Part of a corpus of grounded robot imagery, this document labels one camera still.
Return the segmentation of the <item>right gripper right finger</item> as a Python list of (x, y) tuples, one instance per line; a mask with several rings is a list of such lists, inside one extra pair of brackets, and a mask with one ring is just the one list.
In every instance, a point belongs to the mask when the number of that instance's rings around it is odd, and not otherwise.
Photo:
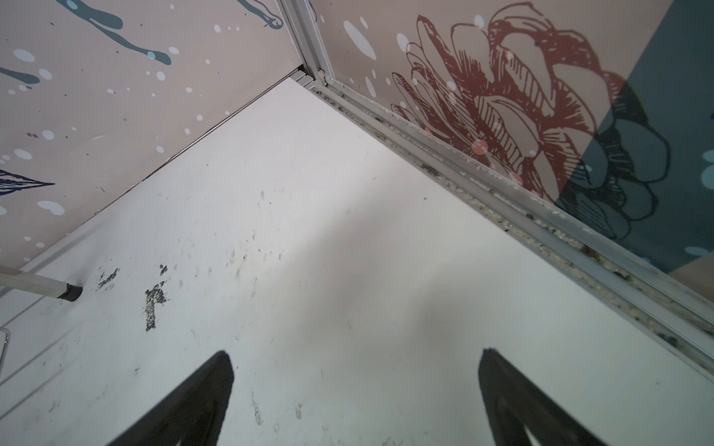
[(604, 446), (497, 350), (483, 351), (478, 377), (496, 445)]

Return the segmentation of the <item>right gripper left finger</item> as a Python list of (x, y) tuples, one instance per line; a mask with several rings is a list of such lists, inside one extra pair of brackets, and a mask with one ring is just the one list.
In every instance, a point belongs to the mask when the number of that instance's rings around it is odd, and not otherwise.
[(215, 445), (232, 384), (230, 356), (218, 351), (112, 444)]

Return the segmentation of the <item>steel two-tier dish rack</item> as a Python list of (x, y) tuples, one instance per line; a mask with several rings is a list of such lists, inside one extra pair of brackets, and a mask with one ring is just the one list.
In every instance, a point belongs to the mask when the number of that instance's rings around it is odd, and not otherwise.
[(49, 297), (74, 302), (83, 294), (84, 288), (81, 285), (72, 284), (51, 279), (28, 271), (21, 271), (8, 266), (1, 266), (1, 368), (4, 368), (7, 355), (9, 354), (9, 343), (11, 342), (11, 332), (9, 324), (23, 310), (18, 303), (12, 302), (12, 292), (20, 292), (23, 295), (37, 295), (38, 303), (42, 298)]

